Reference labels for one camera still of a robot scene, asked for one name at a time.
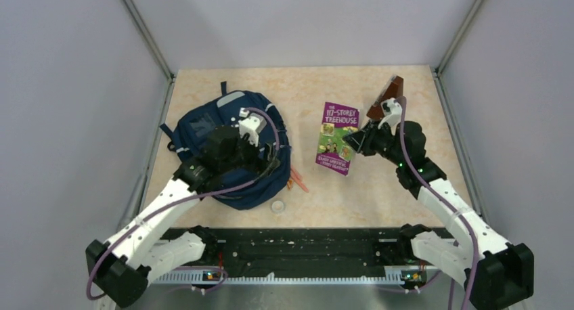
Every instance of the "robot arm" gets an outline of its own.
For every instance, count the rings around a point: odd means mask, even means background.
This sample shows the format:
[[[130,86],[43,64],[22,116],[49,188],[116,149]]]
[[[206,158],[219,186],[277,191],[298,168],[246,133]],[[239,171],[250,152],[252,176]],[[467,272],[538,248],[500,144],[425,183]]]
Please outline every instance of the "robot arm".
[[[115,304],[133,304],[148,285],[172,269],[201,258],[211,237],[197,231],[187,232],[168,244],[155,246],[161,235],[185,211],[206,196],[225,194],[253,184],[250,181],[228,190],[217,190],[222,175],[243,168],[265,175],[278,161],[271,145],[259,158],[262,120],[249,116],[239,128],[217,127],[209,136],[202,154],[186,160],[175,171],[158,197],[130,224],[104,243],[94,240],[86,248],[90,279],[87,294],[95,300],[95,309],[115,309]],[[91,283],[104,291],[91,295]]]
[[[511,244],[463,201],[446,174],[425,156],[426,137],[418,123],[406,121],[397,126],[394,135],[391,133],[391,127],[399,123],[403,113],[395,98],[383,101],[381,107],[382,119],[371,119],[360,131],[343,139],[357,153],[379,154],[396,164],[400,184],[438,216],[458,242],[458,246],[449,244],[424,225],[405,225],[397,241],[401,256],[409,261],[424,260],[433,264],[466,289],[475,252],[470,228],[476,237],[479,256],[470,291],[472,304],[478,310],[503,309],[530,297],[533,294],[532,252],[524,244]],[[407,153],[401,146],[400,131],[404,132]],[[405,155],[417,173],[407,167]]]

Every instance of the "wooden tabletop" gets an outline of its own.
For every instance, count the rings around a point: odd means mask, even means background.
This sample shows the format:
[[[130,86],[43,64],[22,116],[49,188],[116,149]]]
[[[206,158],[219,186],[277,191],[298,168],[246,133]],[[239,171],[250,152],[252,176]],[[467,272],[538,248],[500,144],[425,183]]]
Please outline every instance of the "wooden tabletop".
[[[271,100],[285,120],[292,144],[292,165],[309,188],[284,188],[275,198],[247,211],[237,211],[206,198],[180,217],[177,227],[397,227],[405,223],[441,226],[431,212],[419,204],[397,180],[395,166],[379,156],[355,156],[349,176],[344,177],[315,164],[319,129],[325,102],[361,110],[362,122],[370,104],[388,79],[405,79],[408,120],[422,125],[427,155],[446,173],[469,204],[443,109],[428,66],[341,66],[313,68],[244,68],[225,70],[180,70],[177,74],[166,124],[174,129],[189,110],[221,95],[219,83],[228,91],[261,92]],[[150,186],[149,204],[179,166],[168,151],[169,139],[162,135]],[[281,200],[283,213],[271,211]]]

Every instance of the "purple cable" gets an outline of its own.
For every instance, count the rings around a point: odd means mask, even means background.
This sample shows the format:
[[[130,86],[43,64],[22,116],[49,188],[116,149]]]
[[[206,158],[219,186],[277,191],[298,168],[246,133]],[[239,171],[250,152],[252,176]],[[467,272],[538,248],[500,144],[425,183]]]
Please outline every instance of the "purple cable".
[[[178,267],[178,268],[174,269],[174,271],[183,271],[183,270],[188,270],[188,269],[198,269],[201,271],[218,271],[219,273],[223,274],[223,279],[221,281],[219,281],[217,284],[215,284],[215,286],[210,287],[207,290],[205,290],[205,294],[207,294],[209,292],[213,292],[213,291],[217,290],[218,288],[220,288],[221,285],[229,277],[229,274],[226,272],[226,270],[219,268],[219,267]],[[171,293],[178,291],[178,290],[192,290],[192,287],[193,286],[190,286],[190,285],[182,285],[182,286],[176,286],[174,288],[171,288],[171,289],[167,290],[166,292],[164,292],[155,302],[153,302],[146,309],[150,309],[152,307],[152,305],[155,305],[157,302],[161,301],[161,299],[164,298],[168,294],[171,294]]]
[[[405,145],[405,115],[407,111],[407,98],[406,97],[398,97],[397,100],[400,100],[399,103],[403,106],[403,112],[401,113],[401,130],[400,130],[400,139],[401,139],[401,149],[403,150],[403,155],[405,156],[405,161],[407,162],[409,168],[411,169],[412,173],[415,175],[416,179],[420,181],[420,183],[428,189],[433,195],[435,195],[446,207],[451,210],[453,213],[456,213],[456,208],[450,204],[449,201],[444,199],[436,190],[434,190],[431,185],[429,185],[419,174],[416,170],[415,166],[412,164],[409,154],[407,152],[407,148]],[[470,239],[472,240],[472,267],[470,268],[470,276],[468,278],[468,285],[466,286],[466,291],[464,292],[464,300],[462,301],[461,309],[465,310],[468,306],[468,302],[470,301],[470,293],[472,292],[472,286],[474,285],[474,278],[477,276],[477,264],[479,263],[479,242],[477,240],[477,236],[474,234],[470,223],[464,218],[463,215],[459,216],[460,221],[464,224],[465,228],[468,230],[470,234]]]
[[[279,150],[280,149],[279,132],[277,131],[277,127],[273,123],[273,120],[271,119],[271,117],[269,117],[269,115],[267,113],[265,113],[264,111],[262,111],[261,109],[258,109],[258,108],[246,108],[246,110],[250,110],[252,112],[260,114],[261,116],[265,117],[265,119],[267,119],[267,122],[269,123],[269,125],[273,129],[273,134],[275,135],[275,149]],[[227,194],[227,193],[234,192],[237,190],[242,190],[243,188],[252,185],[254,182],[255,181],[252,180],[252,181],[248,181],[246,183],[243,183],[241,185],[238,185],[236,187],[226,188],[224,190],[217,190],[215,192],[208,192],[208,193],[203,193],[203,194],[199,194],[199,195],[189,196],[186,198],[182,198],[180,200],[176,200],[175,202],[164,205],[164,206],[158,208],[157,210],[155,210],[154,212],[151,212],[147,217],[143,218],[142,222],[147,222],[150,219],[152,219],[153,217],[155,217],[157,214],[160,214],[161,212],[163,212],[169,208],[172,208],[174,206],[188,202],[190,200],[195,200],[197,198],[204,198],[204,197],[213,196],[213,195]],[[119,246],[119,244],[121,244],[129,235],[131,235],[135,230],[137,230],[138,227],[139,227],[139,225],[134,225],[132,228],[130,228],[128,231],[126,231],[126,233],[123,234],[123,236],[121,236],[118,240],[116,240],[116,242],[114,242],[111,246],[109,246],[108,249],[103,253],[103,255],[97,260],[97,262],[93,266],[93,269],[90,272],[90,275],[88,278],[88,284],[86,285],[86,297],[88,298],[88,300],[95,301],[99,298],[103,298],[106,295],[105,293],[102,293],[102,294],[97,295],[97,296],[93,296],[91,294],[91,286],[93,284],[93,280],[95,279],[95,275],[96,275],[98,269],[100,269],[100,267],[102,266],[104,259],[106,259],[106,257],[109,254],[111,254],[112,251],[117,246]],[[219,288],[220,286],[221,286],[220,284],[217,284],[216,286],[214,286],[210,290],[215,289],[216,287]]]
[[[176,269],[174,269],[174,271],[186,271],[188,269],[197,269],[200,271],[218,271],[219,273],[223,274],[223,279],[219,282],[217,282],[217,284],[215,284],[214,286],[208,288],[207,290],[205,290],[205,293],[209,293],[209,292],[213,292],[215,290],[218,290],[221,288],[221,285],[229,278],[229,274],[227,273],[226,270],[224,270],[223,268],[219,268],[219,267],[196,267],[196,266],[181,266],[178,267]]]
[[[189,202],[190,200],[195,200],[197,198],[204,198],[204,197],[208,197],[208,196],[212,196],[212,195],[226,194],[226,193],[234,192],[236,190],[242,190],[243,188],[252,185],[254,182],[255,181],[252,180],[252,181],[248,181],[248,182],[243,183],[243,184],[236,186],[236,187],[227,188],[224,190],[217,190],[215,192],[203,193],[203,194],[199,194],[199,195],[188,196],[186,198],[176,200],[175,202],[164,205],[164,206],[158,208],[157,210],[151,212],[147,217],[143,218],[142,222],[147,222],[150,219],[152,219],[153,217],[155,217],[157,214],[160,214],[161,212],[167,210],[168,208],[172,208],[172,207],[180,205],[182,203]],[[114,242],[111,246],[109,246],[108,249],[103,253],[103,255],[97,260],[93,269],[90,272],[88,284],[86,286],[86,296],[89,300],[94,301],[94,300],[97,300],[99,298],[103,298],[106,295],[105,293],[97,295],[97,296],[91,295],[91,286],[92,286],[93,280],[95,278],[95,275],[96,275],[98,269],[100,269],[100,266],[102,266],[104,259],[106,259],[106,257],[108,257],[108,255],[110,253],[112,253],[112,251],[117,246],[119,246],[119,244],[121,244],[127,238],[127,236],[131,235],[135,230],[137,230],[138,227],[139,227],[139,225],[136,224],[133,227],[131,227],[128,231],[126,231],[126,233],[123,234],[123,236],[121,236],[118,240],[116,240],[116,242]]]
[[[427,283],[425,283],[425,285],[419,287],[418,291],[422,292],[424,289],[428,288],[430,285],[432,285],[434,282],[436,282],[437,277],[439,277],[440,275],[440,271],[436,272],[431,278],[430,280],[428,280]],[[377,287],[378,290],[381,290],[383,292],[389,292],[389,293],[397,293],[397,294],[407,294],[407,293],[415,293],[417,292],[416,289],[414,290],[407,290],[408,292],[405,292],[404,289],[398,290],[396,288],[379,288]]]
[[[275,150],[279,151],[280,147],[279,147],[279,131],[277,130],[277,127],[275,126],[275,124],[273,123],[273,120],[271,119],[271,117],[269,117],[269,115],[262,111],[261,109],[255,108],[255,107],[249,107],[249,108],[245,108],[245,110],[249,110],[251,112],[254,112],[256,114],[260,114],[261,116],[265,117],[265,119],[267,120],[267,122],[269,123],[269,125],[271,125],[271,128],[273,129],[273,134],[275,135]]]

